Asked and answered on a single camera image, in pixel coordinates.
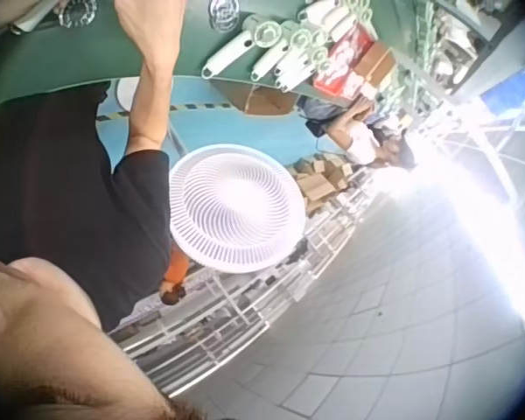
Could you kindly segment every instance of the hanging merchandise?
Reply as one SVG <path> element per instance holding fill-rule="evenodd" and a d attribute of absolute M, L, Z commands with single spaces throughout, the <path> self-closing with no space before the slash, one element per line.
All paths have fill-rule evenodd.
<path fill-rule="evenodd" d="M 253 47 L 270 48 L 282 37 L 282 26 L 260 15 L 248 16 L 242 28 L 242 33 L 208 59 L 201 72 L 204 79 L 212 79 L 220 74 Z"/>
<path fill-rule="evenodd" d="M 10 30 L 16 35 L 31 32 L 35 27 L 48 15 L 54 6 L 58 4 L 58 0 L 45 0 L 36 4 L 20 19 L 10 25 Z"/>
<path fill-rule="evenodd" d="M 211 0 L 208 6 L 210 26 L 217 32 L 231 32 L 239 24 L 237 0 Z"/>
<path fill-rule="evenodd" d="M 87 26 L 95 19 L 96 0 L 70 0 L 59 14 L 59 22 L 65 28 Z"/>
<path fill-rule="evenodd" d="M 301 83 L 312 77 L 312 75 L 317 71 L 317 66 L 313 63 L 308 64 L 303 67 L 299 72 L 294 73 L 291 77 L 286 79 L 284 86 L 281 87 L 283 92 L 290 92 Z"/>
<path fill-rule="evenodd" d="M 282 37 L 253 66 L 252 81 L 259 81 L 263 78 L 290 50 L 292 33 L 298 29 L 298 24 L 287 20 L 280 26 L 282 26 Z"/>
<path fill-rule="evenodd" d="M 310 24 L 309 22 L 302 23 L 302 26 L 311 32 L 311 46 L 323 46 L 329 40 L 329 33 L 322 26 Z"/>
<path fill-rule="evenodd" d="M 356 23 L 356 16 L 353 13 L 346 15 L 334 28 L 331 30 L 331 38 L 334 42 L 338 42 L 344 37 L 348 31 L 354 28 Z"/>
<path fill-rule="evenodd" d="M 373 44 L 365 28 L 357 24 L 331 49 L 328 69 L 318 72 L 313 86 L 328 95 L 342 95 L 350 69 Z"/>
<path fill-rule="evenodd" d="M 350 9 L 344 4 L 335 7 L 329 11 L 323 18 L 323 27 L 327 32 L 331 32 L 333 28 L 340 23 L 340 21 L 350 15 Z"/>
<path fill-rule="evenodd" d="M 329 50 L 325 46 L 312 48 L 289 66 L 276 80 L 275 86 L 283 92 L 289 92 L 301 82 L 312 76 L 328 60 Z"/>
<path fill-rule="evenodd" d="M 297 20 L 301 23 L 309 22 L 321 26 L 325 16 L 335 7 L 340 5 L 340 0 L 319 0 L 297 14 Z"/>
<path fill-rule="evenodd" d="M 296 61 L 299 60 L 305 51 L 311 46 L 312 32 L 300 24 L 294 23 L 294 25 L 290 37 L 290 50 L 276 65 L 274 71 L 276 76 L 284 73 L 289 67 L 295 66 Z"/>
<path fill-rule="evenodd" d="M 371 25 L 373 12 L 369 8 L 369 4 L 370 0 L 344 0 L 344 7 L 348 8 L 349 13 L 344 15 L 344 17 L 329 30 L 334 42 L 341 40 L 342 37 L 354 27 L 356 22 L 363 26 Z"/>

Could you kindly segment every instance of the hand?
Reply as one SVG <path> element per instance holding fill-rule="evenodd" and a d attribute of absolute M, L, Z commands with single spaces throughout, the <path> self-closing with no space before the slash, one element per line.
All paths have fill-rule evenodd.
<path fill-rule="evenodd" d="M 115 0 L 122 28 L 155 73 L 172 73 L 179 56 L 186 0 Z"/>
<path fill-rule="evenodd" d="M 375 111 L 375 102 L 361 95 L 356 100 L 356 102 L 353 103 L 350 109 L 354 111 L 356 114 L 359 114 L 361 112 L 368 111 L 368 110 L 371 111 L 371 113 L 373 113 Z"/>

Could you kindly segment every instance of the hair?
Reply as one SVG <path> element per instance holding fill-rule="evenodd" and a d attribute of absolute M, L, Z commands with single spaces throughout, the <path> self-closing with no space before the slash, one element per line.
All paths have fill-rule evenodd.
<path fill-rule="evenodd" d="M 399 156 L 398 156 L 398 165 L 399 167 L 406 169 L 406 170 L 412 170 L 416 167 L 416 162 L 414 159 L 414 153 L 412 152 L 412 149 L 410 148 L 409 144 L 406 141 L 406 130 L 404 130 L 401 134 L 401 140 L 399 143 Z"/>
<path fill-rule="evenodd" d="M 173 306 L 179 303 L 180 301 L 179 294 L 174 291 L 167 291 L 164 293 L 161 297 L 161 301 L 164 303 L 164 305 Z"/>
<path fill-rule="evenodd" d="M 37 387 L 27 392 L 29 395 L 21 395 L 18 401 L 0 397 L 0 420 L 105 420 L 101 407 L 70 402 L 72 398 L 63 389 Z M 188 402 L 173 400 L 162 391 L 159 394 L 166 404 L 159 404 L 156 414 L 148 409 L 147 413 L 124 411 L 109 416 L 118 420 L 207 420 L 203 411 Z"/>

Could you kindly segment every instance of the orange shirt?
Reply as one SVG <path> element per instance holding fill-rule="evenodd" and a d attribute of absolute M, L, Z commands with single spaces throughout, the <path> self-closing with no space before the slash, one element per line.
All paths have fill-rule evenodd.
<path fill-rule="evenodd" d="M 171 284 L 182 284 L 189 269 L 189 257 L 179 248 L 175 241 L 171 245 L 169 269 L 164 274 L 164 281 Z"/>

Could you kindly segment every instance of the red box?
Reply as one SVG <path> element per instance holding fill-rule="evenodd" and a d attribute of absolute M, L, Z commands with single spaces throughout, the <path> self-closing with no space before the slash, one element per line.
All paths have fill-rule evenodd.
<path fill-rule="evenodd" d="M 351 83 L 347 92 L 344 92 L 345 84 L 352 73 L 351 69 L 358 64 L 373 44 L 374 40 L 368 32 L 361 24 L 357 24 L 331 49 L 329 52 L 331 68 L 325 73 L 318 74 L 313 81 L 313 86 L 328 95 L 353 99 L 357 95 L 357 92 L 352 95 L 354 84 Z"/>

